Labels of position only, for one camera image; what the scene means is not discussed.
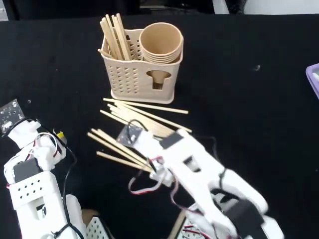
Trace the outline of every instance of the black cable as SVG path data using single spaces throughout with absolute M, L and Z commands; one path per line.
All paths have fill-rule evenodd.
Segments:
M 133 141 L 132 141 L 132 139 L 131 139 L 131 133 L 130 133 L 130 125 L 132 124 L 132 122 L 137 122 L 137 123 L 139 123 L 143 128 L 144 128 L 144 130 L 145 131 L 149 131 L 146 127 L 145 127 L 145 125 L 142 123 L 142 122 L 140 122 L 139 120 L 137 120 L 137 119 L 132 119 L 132 120 L 130 120 L 129 122 L 128 122 L 128 125 L 127 125 L 127 128 L 126 128 L 126 133 L 127 133 L 127 137 L 129 138 L 129 141 L 131 142 L 131 143 L 134 143 Z
M 68 172 L 66 173 L 65 175 L 65 178 L 64 178 L 64 182 L 63 182 L 63 208 L 64 208 L 64 213 L 65 213 L 65 217 L 66 217 L 66 221 L 67 221 L 67 224 L 61 228 L 61 230 L 59 230 L 58 232 L 56 233 L 53 233 L 55 238 L 59 237 L 61 235 L 61 233 L 68 227 L 72 228 L 75 233 L 80 237 L 80 239 L 84 239 L 82 233 L 74 226 L 71 224 L 71 221 L 70 221 L 70 215 L 69 215 L 69 211 L 68 211 L 68 208 L 67 208 L 67 205 L 66 205 L 66 181 L 67 181 L 67 178 L 72 170 L 72 168 L 75 166 L 75 164 L 77 163 L 78 159 L 76 157 L 76 155 L 73 153 L 73 151 L 54 133 L 52 132 L 51 130 L 49 130 L 47 127 L 45 127 L 44 125 L 42 125 L 42 123 L 38 120 L 38 119 L 33 119 L 33 118 L 30 118 L 30 117 L 26 117 L 20 121 L 18 121 L 17 123 L 15 123 L 10 129 L 8 129 L 3 135 L 2 137 L 4 136 L 8 136 L 10 134 L 10 132 L 15 128 L 17 127 L 19 124 L 21 124 L 22 122 L 26 121 L 26 120 L 33 120 L 33 121 L 36 121 L 38 122 L 39 124 L 41 124 L 41 127 L 46 130 L 48 133 L 52 134 L 59 142 L 62 146 L 64 146 L 66 148 L 67 151 L 69 151 L 69 153 L 72 155 L 73 157 L 73 163 L 71 164 L 71 166 L 69 167 L 69 170 Z

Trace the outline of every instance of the white robotic arm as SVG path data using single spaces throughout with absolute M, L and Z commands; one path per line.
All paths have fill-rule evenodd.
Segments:
M 262 195 L 220 164 L 186 131 L 180 129 L 161 141 L 153 138 L 150 132 L 131 129 L 130 136 L 134 140 L 127 140 L 126 132 L 126 129 L 121 132 L 119 142 L 135 148 L 147 158 L 161 158 L 158 162 L 151 160 L 156 169 L 150 174 L 152 179 L 167 186 L 178 180 L 193 197 L 201 215 L 189 211 L 186 214 L 204 233 L 216 239 L 284 238 L 277 222 L 264 215 L 268 205 Z M 212 194 L 216 189 L 233 195 L 237 203 L 226 211 L 218 208 L 216 195 Z

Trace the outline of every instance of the wooden chopstick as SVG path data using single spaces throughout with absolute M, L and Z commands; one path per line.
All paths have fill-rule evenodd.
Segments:
M 122 33 L 123 33 L 123 37 L 124 37 L 124 40 L 125 40 L 125 48 L 129 54 L 129 57 L 131 59 L 131 51 L 130 51 L 130 47 L 128 45 L 128 42 L 126 40 L 126 34 L 125 34 L 125 30 L 124 30 L 124 26 L 123 26 L 123 22 L 122 22 L 122 18 L 121 18 L 121 15 L 119 13 L 116 14 L 116 18 L 118 19 L 118 22 L 119 22 L 119 26 L 122 30 Z
M 120 49 L 119 49 L 118 42 L 117 42 L 117 40 L 116 40 L 116 36 L 115 36 L 115 32 L 114 32 L 114 29 L 113 29 L 113 26 L 112 26 L 111 19 L 110 19 L 110 17 L 109 17 L 108 14 L 105 15 L 105 18 L 106 18 L 107 24 L 109 25 L 109 28 L 110 28 L 112 37 L 113 37 L 113 39 L 114 39 L 114 43 L 115 43 L 115 44 L 114 44 L 114 48 L 115 48 L 116 54 L 117 54 L 117 56 L 118 56 L 118 60 L 123 60 L 121 51 L 120 51 Z
M 95 134 L 97 134 L 99 137 L 101 137 L 102 139 L 108 141 L 109 143 L 113 144 L 114 146 L 116 146 L 117 148 L 119 148 L 120 150 L 122 150 L 123 152 L 127 153 L 128 155 L 130 155 L 131 157 L 137 159 L 142 165 L 147 165 L 148 163 L 146 162 L 145 159 L 143 159 L 142 157 L 138 156 L 136 153 L 134 153 L 133 151 L 131 151 L 130 149 L 126 148 L 124 145 L 118 143 L 115 139 L 113 139 L 112 137 L 110 137 L 108 134 L 106 134 L 103 130 L 98 129 L 92 129 L 92 132 L 94 132 Z
M 166 127 L 165 125 L 159 122 L 156 122 L 153 119 L 148 118 L 147 116 L 144 116 L 136 111 L 130 110 L 124 106 L 120 105 L 117 108 L 110 104 L 108 104 L 108 106 L 110 107 L 112 111 L 117 112 L 118 114 L 124 116 L 123 119 L 126 119 L 125 117 L 128 117 L 129 121 L 133 119 L 137 119 L 142 121 L 143 123 L 148 124 L 149 125 L 148 129 L 153 131 L 153 133 L 155 133 L 157 129 L 162 131 L 163 133 L 165 132 L 165 134 L 171 134 L 174 132 L 174 130 Z
M 119 42 L 120 42 L 120 46 L 122 49 L 124 59 L 126 61 L 129 61 L 129 60 L 131 60 L 131 55 L 129 54 L 129 52 L 126 49 L 126 37 L 123 36 L 123 31 L 120 28 L 118 19 L 114 15 L 112 15 L 112 21 L 113 21 L 115 31 L 116 31 L 116 34 L 118 36 Z
M 174 108 L 152 106 L 152 105 L 146 105 L 146 104 L 129 102 L 129 101 L 118 101 L 118 100 L 109 99 L 109 98 L 103 98 L 103 100 L 108 101 L 108 102 L 114 102 L 114 103 L 123 103 L 123 104 L 130 105 L 130 106 L 139 106 L 139 107 L 150 108 L 150 109 L 161 110 L 161 111 L 170 111 L 170 112 L 175 112 L 175 113 L 188 114 L 188 111 L 186 111 L 186 110 L 180 110 L 180 109 L 174 109 Z
M 101 25 L 101 28 L 103 30 L 103 33 L 104 33 L 104 36 L 105 36 L 105 39 L 106 41 L 108 42 L 109 46 L 110 46 L 110 50 L 111 50 L 111 55 L 115 58 L 118 58 L 117 55 L 116 55 L 116 52 L 115 52 L 115 42 L 112 38 L 112 34 L 111 34 L 111 30 L 110 28 L 108 27 L 108 24 L 106 22 L 106 19 L 105 17 L 102 18 L 102 21 L 100 21 L 100 25 Z
M 109 58 L 112 58 L 114 59 L 113 56 L 111 56 L 110 54 L 106 53 L 105 51 L 101 50 L 101 49 L 98 49 L 98 52 L 100 52 L 102 55 L 106 56 L 106 57 L 109 57 Z
M 139 162 L 137 159 L 131 157 L 130 155 L 124 153 L 123 151 L 120 151 L 120 150 L 117 149 L 116 147 L 114 147 L 114 146 L 112 146 L 111 144 L 105 142 L 104 140 L 100 139 L 99 137 L 95 136 L 94 134 L 88 132 L 88 136 L 89 136 L 90 138 L 94 139 L 95 141 L 99 142 L 100 144 L 102 144 L 102 145 L 104 145 L 104 146 L 110 148 L 111 150 L 117 152 L 118 154 L 124 156 L 125 158 L 128 158 L 128 159 L 131 160 L 132 162 L 134 162 L 134 163 L 136 163 L 136 164 L 138 164 L 138 165 L 141 165 L 141 166 L 143 165 L 143 166 L 144 166 L 144 164 L 141 163 L 141 162 Z
M 159 121 L 162 121 L 162 122 L 164 122 L 164 123 L 170 124 L 170 125 L 172 125 L 172 126 L 174 126 L 174 127 L 176 127 L 176 128 L 182 128 L 182 129 L 184 129 L 184 130 L 186 130 L 186 131 L 188 131 L 188 132 L 190 132 L 190 133 L 192 132 L 191 129 L 188 129 L 188 128 L 186 128 L 186 127 L 184 127 L 184 126 L 181 126 L 181 125 L 179 125 L 179 124 L 177 124 L 177 123 L 174 123 L 174 122 L 172 122 L 172 121 L 163 119 L 163 118 L 161 118 L 161 117 L 155 116 L 155 115 L 153 115 L 153 114 L 151 114 L 151 113 L 142 111 L 142 110 L 137 109 L 137 108 L 135 108 L 135 107 L 133 107 L 133 106 L 129 106 L 129 105 L 123 104 L 123 103 L 115 103 L 115 105 L 117 105 L 118 107 L 120 107 L 120 106 L 126 107 L 126 108 L 128 108 L 128 109 L 131 109 L 131 110 L 133 110 L 133 111 L 139 112 L 139 113 L 141 113 L 141 114 L 143 114 L 143 115 L 146 115 L 146 116 L 148 116 L 148 117 L 152 117 L 152 118 L 154 118 L 154 119 L 156 119 L 156 120 L 159 120 Z
M 111 156 L 111 155 L 108 155 L 108 154 L 105 154 L 105 153 L 102 153 L 102 152 L 99 152 L 99 151 L 96 151 L 96 154 L 98 156 L 103 157 L 103 158 L 107 158 L 107 159 L 113 160 L 115 162 L 130 166 L 130 167 L 133 167 L 133 168 L 141 169 L 141 170 L 144 170 L 144 171 L 149 172 L 149 173 L 151 173 L 151 171 L 152 171 L 150 168 L 148 168 L 146 166 L 140 166 L 138 164 L 134 164 L 134 163 L 128 162 L 126 160 L 123 160 L 123 159 L 120 159 L 120 158 L 117 158 L 117 157 L 114 157 L 114 156 Z
M 106 112 L 106 111 L 103 111 L 103 110 L 100 110 L 100 112 L 114 120 L 117 120 L 118 122 L 122 123 L 122 124 L 128 124 L 128 122 L 126 122 L 125 120 L 119 118 L 119 117 L 116 117 L 116 116 L 113 116 L 111 115 L 110 113 Z

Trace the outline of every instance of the perforated bracket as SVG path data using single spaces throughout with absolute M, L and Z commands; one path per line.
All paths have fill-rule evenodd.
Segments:
M 112 239 L 109 236 L 98 217 L 93 217 L 89 225 L 86 228 L 87 239 Z

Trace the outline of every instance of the red wire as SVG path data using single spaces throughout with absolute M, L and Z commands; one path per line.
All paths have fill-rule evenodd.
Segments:
M 197 232 L 197 231 L 193 231 L 193 230 L 189 230 L 189 229 L 184 229 L 183 232 L 194 233 L 194 234 L 200 234 L 200 235 L 202 235 L 204 238 L 210 239 L 210 237 L 209 237 L 208 235 L 206 235 L 205 233 L 201 233 L 201 232 Z

